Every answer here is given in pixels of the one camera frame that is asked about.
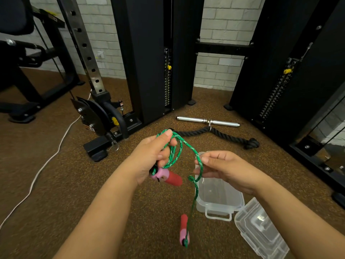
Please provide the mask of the person's left hand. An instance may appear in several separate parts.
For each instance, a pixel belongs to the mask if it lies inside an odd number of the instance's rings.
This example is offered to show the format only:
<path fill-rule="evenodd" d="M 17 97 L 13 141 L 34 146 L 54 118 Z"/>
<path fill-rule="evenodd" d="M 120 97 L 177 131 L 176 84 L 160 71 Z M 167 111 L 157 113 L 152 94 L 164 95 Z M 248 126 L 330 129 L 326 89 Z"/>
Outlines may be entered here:
<path fill-rule="evenodd" d="M 170 154 L 169 146 L 176 146 L 177 141 L 171 138 L 167 145 L 154 145 L 153 135 L 143 139 L 130 156 L 124 161 L 126 164 L 126 171 L 133 175 L 138 185 L 148 177 L 149 170 L 153 165 L 163 167 L 168 163 Z"/>

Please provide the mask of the black machine base foot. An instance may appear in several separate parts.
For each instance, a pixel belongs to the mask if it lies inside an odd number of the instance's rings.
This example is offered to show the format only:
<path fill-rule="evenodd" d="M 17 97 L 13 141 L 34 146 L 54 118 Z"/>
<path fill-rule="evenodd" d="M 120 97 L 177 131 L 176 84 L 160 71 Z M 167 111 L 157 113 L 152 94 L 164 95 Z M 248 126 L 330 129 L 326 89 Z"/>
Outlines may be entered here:
<path fill-rule="evenodd" d="M 134 112 L 130 112 L 124 115 L 124 120 L 128 128 L 129 135 L 134 134 L 141 128 L 143 128 L 143 123 L 138 119 Z M 123 140 L 123 135 L 120 131 L 120 127 L 116 126 L 112 130 L 112 136 L 116 137 L 119 144 Z M 91 140 L 90 142 L 84 144 L 84 149 L 87 155 L 94 161 L 99 162 L 105 159 L 108 154 L 114 150 L 107 152 L 106 150 L 111 146 L 111 143 L 106 139 L 106 136 L 98 136 L 97 138 Z"/>

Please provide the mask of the green jump rope red handles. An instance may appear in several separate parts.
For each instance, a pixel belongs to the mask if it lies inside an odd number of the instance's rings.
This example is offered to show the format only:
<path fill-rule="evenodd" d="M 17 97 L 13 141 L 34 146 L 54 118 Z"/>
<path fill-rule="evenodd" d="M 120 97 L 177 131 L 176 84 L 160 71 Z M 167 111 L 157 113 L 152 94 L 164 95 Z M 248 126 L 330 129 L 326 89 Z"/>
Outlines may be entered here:
<path fill-rule="evenodd" d="M 179 151 L 176 153 L 176 146 L 169 146 L 170 154 L 168 158 L 168 163 L 163 167 L 158 167 L 157 164 L 153 165 L 153 167 L 149 170 L 149 175 L 152 179 L 157 180 L 158 182 L 162 181 L 167 184 L 170 184 L 175 187 L 179 187 L 183 183 L 183 179 L 180 175 L 175 174 L 170 170 L 170 167 L 174 165 L 177 160 L 179 159 L 183 146 L 185 145 L 189 148 L 195 155 L 197 160 L 197 164 L 199 165 L 200 172 L 199 175 L 195 178 L 193 176 L 188 176 L 188 180 L 194 184 L 195 187 L 195 197 L 193 199 L 191 211 L 189 215 L 182 214 L 180 217 L 180 235 L 179 235 L 179 242 L 183 247 L 188 247 L 190 244 L 190 235 L 189 235 L 189 219 L 192 217 L 192 213 L 194 207 L 196 205 L 196 200 L 199 196 L 199 187 L 198 183 L 203 175 L 203 163 L 201 161 L 200 154 L 193 148 L 188 142 L 184 140 L 177 132 L 172 133 L 172 138 L 175 138 L 176 141 L 179 143 Z"/>

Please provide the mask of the black machine base frame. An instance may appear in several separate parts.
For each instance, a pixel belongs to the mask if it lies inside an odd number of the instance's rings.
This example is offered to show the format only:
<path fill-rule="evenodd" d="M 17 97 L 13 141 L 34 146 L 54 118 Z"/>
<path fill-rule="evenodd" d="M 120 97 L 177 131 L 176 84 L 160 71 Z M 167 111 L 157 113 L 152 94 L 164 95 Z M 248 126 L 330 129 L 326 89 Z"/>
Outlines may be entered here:
<path fill-rule="evenodd" d="M 345 81 L 289 145 L 293 157 L 332 190 L 345 210 Z"/>

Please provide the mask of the person's right forearm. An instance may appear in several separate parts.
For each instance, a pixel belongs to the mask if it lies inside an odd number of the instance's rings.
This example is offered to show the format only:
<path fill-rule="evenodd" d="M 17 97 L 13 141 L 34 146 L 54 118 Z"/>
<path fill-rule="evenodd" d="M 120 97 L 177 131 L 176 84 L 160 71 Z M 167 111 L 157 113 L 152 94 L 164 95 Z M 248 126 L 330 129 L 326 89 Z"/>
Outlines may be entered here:
<path fill-rule="evenodd" d="M 286 188 L 266 175 L 248 188 L 296 258 L 345 259 L 345 236 Z"/>

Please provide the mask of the clear plastic box lid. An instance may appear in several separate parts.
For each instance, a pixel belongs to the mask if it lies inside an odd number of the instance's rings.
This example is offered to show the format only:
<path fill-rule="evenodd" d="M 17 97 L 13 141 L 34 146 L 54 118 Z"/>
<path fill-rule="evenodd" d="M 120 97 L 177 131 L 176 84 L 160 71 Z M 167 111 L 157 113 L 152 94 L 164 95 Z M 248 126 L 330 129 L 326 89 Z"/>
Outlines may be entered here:
<path fill-rule="evenodd" d="M 234 218 L 241 236 L 262 259 L 284 259 L 289 247 L 254 197 Z"/>

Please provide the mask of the black weight stack tower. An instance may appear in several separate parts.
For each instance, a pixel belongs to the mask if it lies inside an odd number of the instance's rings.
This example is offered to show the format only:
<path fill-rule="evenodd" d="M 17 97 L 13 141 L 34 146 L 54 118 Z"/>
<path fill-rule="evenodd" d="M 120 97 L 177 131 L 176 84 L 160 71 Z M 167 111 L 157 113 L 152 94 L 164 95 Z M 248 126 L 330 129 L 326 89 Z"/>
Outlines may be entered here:
<path fill-rule="evenodd" d="M 111 6 L 132 109 L 146 126 L 192 100 L 204 0 L 111 0 Z"/>
<path fill-rule="evenodd" d="M 345 81 L 345 0 L 265 0 L 252 42 L 229 104 L 284 147 Z"/>

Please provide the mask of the black pulley carriage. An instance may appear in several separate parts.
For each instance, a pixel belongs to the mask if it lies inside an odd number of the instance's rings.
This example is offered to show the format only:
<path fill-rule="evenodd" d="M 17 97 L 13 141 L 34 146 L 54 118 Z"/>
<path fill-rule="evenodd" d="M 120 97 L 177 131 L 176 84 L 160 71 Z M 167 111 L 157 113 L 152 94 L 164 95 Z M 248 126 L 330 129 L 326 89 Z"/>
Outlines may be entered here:
<path fill-rule="evenodd" d="M 91 100 L 76 97 L 71 102 L 79 113 L 82 123 L 98 136 L 105 136 L 108 141 L 115 142 L 115 135 L 111 129 L 118 127 L 123 139 L 129 138 L 128 127 L 123 114 L 123 101 L 111 101 L 108 91 L 99 94 L 90 91 Z"/>

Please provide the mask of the person's right hand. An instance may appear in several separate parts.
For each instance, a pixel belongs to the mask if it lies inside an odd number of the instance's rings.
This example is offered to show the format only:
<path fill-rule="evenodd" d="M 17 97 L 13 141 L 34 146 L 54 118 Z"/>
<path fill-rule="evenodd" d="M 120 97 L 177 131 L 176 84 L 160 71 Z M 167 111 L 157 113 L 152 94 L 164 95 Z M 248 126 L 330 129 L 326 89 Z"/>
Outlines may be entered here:
<path fill-rule="evenodd" d="M 240 158 L 233 152 L 229 152 L 227 164 L 222 166 L 207 166 L 203 164 L 202 178 L 219 178 L 229 183 L 240 192 L 254 196 L 258 183 L 263 177 L 262 171 Z M 194 173 L 199 175 L 200 168 L 195 168 Z"/>

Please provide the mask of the person's left forearm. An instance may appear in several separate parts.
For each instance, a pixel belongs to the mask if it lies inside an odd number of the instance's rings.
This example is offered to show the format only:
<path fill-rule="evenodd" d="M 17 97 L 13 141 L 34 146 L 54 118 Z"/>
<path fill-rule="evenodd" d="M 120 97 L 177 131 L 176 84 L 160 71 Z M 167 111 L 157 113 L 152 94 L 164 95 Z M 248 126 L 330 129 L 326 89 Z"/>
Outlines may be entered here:
<path fill-rule="evenodd" d="M 53 259 L 115 259 L 138 186 L 137 175 L 137 169 L 118 167 Z"/>

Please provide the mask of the clear plastic storage box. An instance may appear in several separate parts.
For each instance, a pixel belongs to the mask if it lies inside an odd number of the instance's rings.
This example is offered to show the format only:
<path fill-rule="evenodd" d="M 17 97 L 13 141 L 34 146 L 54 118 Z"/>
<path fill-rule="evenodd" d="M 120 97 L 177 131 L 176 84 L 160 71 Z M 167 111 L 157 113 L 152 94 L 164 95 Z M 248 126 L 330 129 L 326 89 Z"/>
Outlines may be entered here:
<path fill-rule="evenodd" d="M 196 209 L 208 219 L 231 221 L 234 212 L 244 205 L 242 192 L 219 178 L 201 178 L 197 182 L 199 194 Z"/>

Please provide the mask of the black machine crossbar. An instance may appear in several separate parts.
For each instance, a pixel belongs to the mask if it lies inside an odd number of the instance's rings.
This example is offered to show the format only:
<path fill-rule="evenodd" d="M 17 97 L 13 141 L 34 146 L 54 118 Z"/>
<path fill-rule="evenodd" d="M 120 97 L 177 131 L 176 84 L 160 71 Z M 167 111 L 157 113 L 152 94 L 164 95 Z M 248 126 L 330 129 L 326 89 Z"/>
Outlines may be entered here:
<path fill-rule="evenodd" d="M 253 49 L 253 45 L 196 42 L 194 52 L 234 56 L 249 56 Z"/>

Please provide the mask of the black gym bench machine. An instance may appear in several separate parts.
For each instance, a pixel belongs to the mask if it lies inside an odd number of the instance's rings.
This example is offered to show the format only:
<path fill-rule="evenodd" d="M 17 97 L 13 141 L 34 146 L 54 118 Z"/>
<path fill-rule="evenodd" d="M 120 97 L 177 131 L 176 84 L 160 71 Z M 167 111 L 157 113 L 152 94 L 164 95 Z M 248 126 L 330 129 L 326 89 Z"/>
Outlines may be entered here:
<path fill-rule="evenodd" d="M 0 0 L 0 34 L 12 36 L 28 35 L 38 29 L 34 18 L 41 21 L 53 47 L 19 40 L 0 40 L 0 92 L 15 86 L 27 100 L 27 103 L 0 102 L 0 113 L 9 114 L 13 123 L 29 123 L 35 114 L 76 86 L 82 86 L 71 56 L 63 41 L 59 29 L 65 28 L 65 22 L 50 12 L 31 5 L 30 0 Z M 39 68 L 43 62 L 58 58 L 65 74 L 63 83 L 56 85 L 44 94 L 40 94 L 23 73 L 21 67 Z"/>

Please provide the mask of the perforated steel upright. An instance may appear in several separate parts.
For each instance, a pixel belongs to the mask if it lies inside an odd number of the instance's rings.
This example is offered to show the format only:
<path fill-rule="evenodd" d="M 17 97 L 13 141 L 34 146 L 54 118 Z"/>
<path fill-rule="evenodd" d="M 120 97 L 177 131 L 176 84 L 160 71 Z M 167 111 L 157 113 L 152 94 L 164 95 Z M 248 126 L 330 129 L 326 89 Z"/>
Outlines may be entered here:
<path fill-rule="evenodd" d="M 95 99 L 104 94 L 101 74 L 76 0 L 57 0 Z"/>

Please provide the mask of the silver carabiner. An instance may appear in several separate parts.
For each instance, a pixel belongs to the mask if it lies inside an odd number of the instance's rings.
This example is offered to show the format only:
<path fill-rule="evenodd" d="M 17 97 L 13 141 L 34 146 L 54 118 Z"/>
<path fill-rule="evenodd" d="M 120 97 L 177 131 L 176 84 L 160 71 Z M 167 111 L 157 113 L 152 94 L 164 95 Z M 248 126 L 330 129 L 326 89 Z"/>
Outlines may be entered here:
<path fill-rule="evenodd" d="M 109 152 L 110 150 L 118 151 L 119 150 L 119 144 L 116 140 L 116 137 L 114 136 L 106 136 L 106 139 L 111 143 L 111 146 L 106 150 Z"/>

